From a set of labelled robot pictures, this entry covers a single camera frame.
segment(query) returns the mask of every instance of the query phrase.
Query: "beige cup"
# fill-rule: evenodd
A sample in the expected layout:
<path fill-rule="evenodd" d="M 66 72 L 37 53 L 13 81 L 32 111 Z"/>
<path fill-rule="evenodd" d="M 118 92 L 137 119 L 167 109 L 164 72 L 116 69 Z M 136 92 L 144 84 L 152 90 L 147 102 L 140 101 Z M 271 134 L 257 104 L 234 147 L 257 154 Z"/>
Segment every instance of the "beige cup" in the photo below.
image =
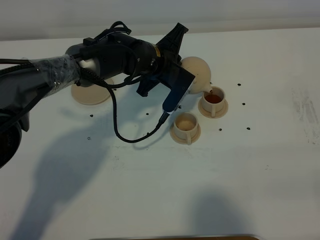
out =
<path fill-rule="evenodd" d="M 226 101 L 226 94 L 225 92 L 217 86 L 212 86 L 212 93 L 204 92 L 202 94 L 202 98 L 199 101 L 199 110 L 205 117 L 208 118 L 221 118 L 224 116 L 228 111 L 228 103 Z M 220 97 L 222 100 L 217 103 L 211 103 L 206 100 L 208 95 L 216 95 Z"/>
<path fill-rule="evenodd" d="M 184 112 L 174 120 L 170 130 L 171 137 L 179 144 L 192 144 L 201 134 L 197 117 L 191 112 Z"/>

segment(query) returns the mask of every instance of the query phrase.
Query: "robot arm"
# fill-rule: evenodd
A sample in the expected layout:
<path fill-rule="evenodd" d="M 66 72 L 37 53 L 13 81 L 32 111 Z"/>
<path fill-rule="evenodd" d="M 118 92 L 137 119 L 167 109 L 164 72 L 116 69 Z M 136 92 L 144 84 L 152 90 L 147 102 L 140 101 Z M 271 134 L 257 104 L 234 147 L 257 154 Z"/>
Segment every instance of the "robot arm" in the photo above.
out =
<path fill-rule="evenodd" d="M 0 167 L 18 149 L 22 130 L 29 130 L 29 111 L 42 98 L 71 84 L 79 88 L 96 84 L 109 91 L 114 131 L 121 140 L 136 143 L 154 134 L 177 109 L 195 78 L 180 66 L 179 50 L 187 31 L 178 23 L 154 45 L 128 36 L 131 30 L 119 21 L 97 37 L 85 38 L 83 43 L 71 46 L 61 57 L 31 61 L 0 59 L 0 64 L 18 64 L 0 70 Z M 123 83 L 110 85 L 104 81 L 120 73 L 128 75 Z M 171 91 L 162 104 L 163 114 L 155 129 L 144 137 L 128 140 L 118 132 L 117 101 L 112 89 L 135 83 L 139 83 L 137 93 L 142 97 L 147 97 L 159 83 Z"/>

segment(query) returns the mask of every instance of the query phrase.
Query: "cup handle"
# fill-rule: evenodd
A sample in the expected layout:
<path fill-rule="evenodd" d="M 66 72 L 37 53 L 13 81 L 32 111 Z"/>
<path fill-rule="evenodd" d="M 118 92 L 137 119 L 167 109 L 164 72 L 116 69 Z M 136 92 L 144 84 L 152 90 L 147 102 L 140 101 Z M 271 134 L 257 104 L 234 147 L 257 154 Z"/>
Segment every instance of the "cup handle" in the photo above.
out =
<path fill-rule="evenodd" d="M 216 116 L 216 105 L 212 105 L 211 107 L 211 117 L 214 118 Z"/>
<path fill-rule="evenodd" d="M 187 132 L 187 134 L 186 134 L 186 142 L 188 143 L 188 145 L 191 145 L 191 135 L 190 135 L 190 132 Z"/>

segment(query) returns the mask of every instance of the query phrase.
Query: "white tabletop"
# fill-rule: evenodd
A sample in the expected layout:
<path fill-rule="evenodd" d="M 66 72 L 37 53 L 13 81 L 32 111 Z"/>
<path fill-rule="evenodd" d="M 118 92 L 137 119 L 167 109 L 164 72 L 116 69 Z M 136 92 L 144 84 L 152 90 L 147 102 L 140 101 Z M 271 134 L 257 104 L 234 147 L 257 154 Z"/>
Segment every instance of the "white tabletop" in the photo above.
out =
<path fill-rule="evenodd" d="M 0 42 L 0 57 L 59 56 L 81 41 Z M 70 88 L 42 100 L 0 169 L 0 239 L 320 238 L 320 28 L 187 34 L 180 55 L 207 61 L 228 113 L 206 118 L 189 95 L 178 112 L 198 117 L 197 142 L 174 142 L 170 118 L 129 144 L 114 134 L 111 100 L 84 106 Z M 143 98 L 136 88 L 115 92 L 131 139 L 154 128 L 169 92 L 158 85 Z"/>

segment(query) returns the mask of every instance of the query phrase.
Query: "tea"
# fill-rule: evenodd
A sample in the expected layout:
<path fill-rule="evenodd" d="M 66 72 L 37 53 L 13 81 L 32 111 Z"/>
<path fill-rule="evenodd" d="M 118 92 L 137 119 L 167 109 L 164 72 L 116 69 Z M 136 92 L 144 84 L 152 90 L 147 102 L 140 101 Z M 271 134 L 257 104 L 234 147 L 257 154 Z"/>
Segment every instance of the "tea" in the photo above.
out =
<path fill-rule="evenodd" d="M 215 94 L 209 94 L 204 97 L 205 100 L 207 100 L 211 104 L 218 104 L 222 101 L 221 97 Z"/>

